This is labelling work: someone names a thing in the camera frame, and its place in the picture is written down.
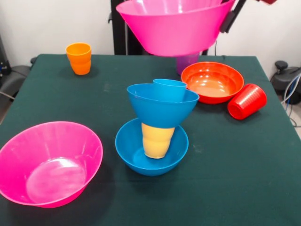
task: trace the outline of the blue cup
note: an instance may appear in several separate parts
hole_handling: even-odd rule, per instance
[[[177,127],[192,112],[198,94],[185,90],[182,102],[156,99],[154,84],[135,84],[127,88],[131,105],[141,121],[152,127],[169,129]]]
[[[151,159],[144,154],[142,137],[141,120],[133,119],[118,131],[115,147],[129,168],[146,176],[158,176],[172,170],[185,156],[189,146],[186,132],[177,126],[165,157]]]
[[[184,99],[187,84],[170,79],[155,79],[154,98],[160,101],[181,102]]]

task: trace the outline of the orange bowl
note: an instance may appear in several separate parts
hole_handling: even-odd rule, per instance
[[[199,62],[185,68],[181,80],[199,95],[199,102],[219,104],[244,86],[243,76],[234,68],[217,62]]]

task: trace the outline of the dark green table cover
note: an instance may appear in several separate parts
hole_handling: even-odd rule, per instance
[[[301,225],[301,142],[255,57],[201,56],[239,70],[268,95],[244,121],[226,104],[198,103],[182,126],[190,147],[171,172],[144,177],[114,146],[118,129],[135,118],[127,86],[180,79],[175,59],[93,56],[88,76],[73,74],[64,55],[40,55],[3,124],[0,145],[30,126],[75,121],[103,143],[103,163],[82,195],[56,209],[0,197],[1,226],[297,226]]]

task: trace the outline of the hot pink bowl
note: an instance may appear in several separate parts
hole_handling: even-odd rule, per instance
[[[0,150],[0,194],[22,205],[70,203],[98,171],[103,146],[88,127],[67,121],[36,125]]]
[[[182,1],[149,0],[139,8],[137,2],[129,0],[117,5],[116,10],[147,52],[161,57],[178,57],[212,46],[235,0],[206,8],[198,8],[195,3],[200,1],[197,0],[183,1],[186,4],[182,5],[181,11],[176,11],[174,6],[179,2]]]

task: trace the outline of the overturned cup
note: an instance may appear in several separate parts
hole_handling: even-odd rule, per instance
[[[161,129],[143,123],[141,127],[145,155],[153,159],[164,158],[174,134],[174,128]]]

